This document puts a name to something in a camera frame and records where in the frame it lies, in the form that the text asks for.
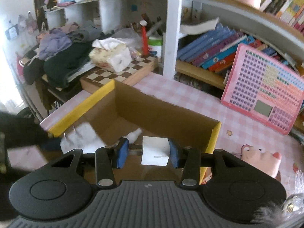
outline white shelf post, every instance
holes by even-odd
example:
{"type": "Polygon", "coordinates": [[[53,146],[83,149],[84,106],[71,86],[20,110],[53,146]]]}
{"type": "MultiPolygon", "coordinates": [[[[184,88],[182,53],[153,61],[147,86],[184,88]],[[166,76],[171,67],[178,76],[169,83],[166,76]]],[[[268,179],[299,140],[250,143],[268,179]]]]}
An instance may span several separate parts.
{"type": "Polygon", "coordinates": [[[173,79],[175,74],[179,30],[181,26],[181,3],[182,0],[168,0],[167,6],[163,76],[170,80],[173,79]]]}

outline chessboard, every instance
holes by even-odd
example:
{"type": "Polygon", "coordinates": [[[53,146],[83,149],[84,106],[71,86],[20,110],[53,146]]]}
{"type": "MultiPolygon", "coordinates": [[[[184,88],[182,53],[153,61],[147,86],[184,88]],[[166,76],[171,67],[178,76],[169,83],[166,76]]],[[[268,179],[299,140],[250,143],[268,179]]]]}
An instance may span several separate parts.
{"type": "Polygon", "coordinates": [[[133,60],[123,71],[113,73],[95,67],[80,78],[83,90],[94,93],[96,90],[107,84],[111,80],[124,82],[130,86],[135,85],[142,78],[152,72],[158,65],[156,57],[138,57],[133,60]]]}

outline table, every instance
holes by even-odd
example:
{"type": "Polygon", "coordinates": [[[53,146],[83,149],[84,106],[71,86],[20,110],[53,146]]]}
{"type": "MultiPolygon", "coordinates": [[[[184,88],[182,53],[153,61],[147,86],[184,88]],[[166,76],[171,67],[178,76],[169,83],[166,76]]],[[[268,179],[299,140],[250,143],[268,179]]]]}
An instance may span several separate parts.
{"type": "MultiPolygon", "coordinates": [[[[297,140],[280,135],[263,124],[223,106],[220,99],[214,96],[177,81],[167,80],[155,73],[150,73],[134,87],[147,95],[221,121],[216,148],[240,154],[241,147],[248,144],[261,149],[262,152],[266,150],[270,153],[280,152],[283,156],[279,168],[281,183],[287,195],[292,194],[295,180],[294,164],[300,170],[304,170],[303,150],[297,140]]],[[[56,124],[64,113],[67,114],[88,96],[83,92],[81,92],[82,97],[76,95],[45,119],[41,126],[49,129],[56,124]]]]}

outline purple book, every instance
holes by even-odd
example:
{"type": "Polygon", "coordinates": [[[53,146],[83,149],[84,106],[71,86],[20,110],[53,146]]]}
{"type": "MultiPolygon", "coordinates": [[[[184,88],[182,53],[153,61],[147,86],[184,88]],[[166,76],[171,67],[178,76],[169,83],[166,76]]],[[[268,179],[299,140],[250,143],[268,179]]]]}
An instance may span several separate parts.
{"type": "Polygon", "coordinates": [[[207,60],[211,59],[214,57],[217,53],[220,52],[221,49],[223,49],[226,45],[231,44],[232,42],[236,41],[237,39],[241,38],[244,36],[244,33],[242,32],[236,32],[233,34],[231,37],[225,39],[218,45],[212,47],[211,49],[207,50],[203,54],[201,54],[198,58],[196,58],[192,64],[199,67],[201,66],[204,62],[207,60]]]}

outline purple cloth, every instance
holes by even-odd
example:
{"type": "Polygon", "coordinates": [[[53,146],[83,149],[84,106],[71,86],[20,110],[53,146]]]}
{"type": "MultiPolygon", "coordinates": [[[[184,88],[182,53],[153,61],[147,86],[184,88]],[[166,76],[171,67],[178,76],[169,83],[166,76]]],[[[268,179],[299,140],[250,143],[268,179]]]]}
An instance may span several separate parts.
{"type": "Polygon", "coordinates": [[[45,60],[48,57],[55,56],[58,52],[69,48],[71,45],[72,41],[61,29],[53,29],[40,42],[39,59],[45,60]]]}

